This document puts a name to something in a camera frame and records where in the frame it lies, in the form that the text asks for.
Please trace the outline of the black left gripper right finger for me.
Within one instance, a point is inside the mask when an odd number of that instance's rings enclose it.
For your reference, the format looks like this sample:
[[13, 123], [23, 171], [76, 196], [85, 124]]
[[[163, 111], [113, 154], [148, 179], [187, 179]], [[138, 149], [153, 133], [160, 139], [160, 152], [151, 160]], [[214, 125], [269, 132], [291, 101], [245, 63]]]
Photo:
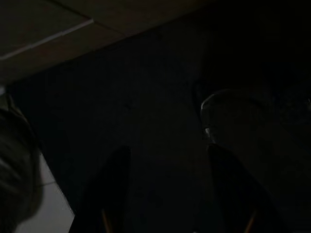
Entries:
[[218, 146], [207, 148], [211, 175], [229, 233], [282, 233], [284, 220], [268, 193], [236, 156]]

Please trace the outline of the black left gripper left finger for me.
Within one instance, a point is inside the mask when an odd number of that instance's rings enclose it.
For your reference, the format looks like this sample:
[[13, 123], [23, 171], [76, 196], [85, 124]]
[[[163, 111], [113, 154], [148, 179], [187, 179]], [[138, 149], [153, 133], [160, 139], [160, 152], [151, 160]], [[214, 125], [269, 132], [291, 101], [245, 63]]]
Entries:
[[112, 153], [85, 190], [82, 232], [123, 233], [131, 149], [122, 146]]

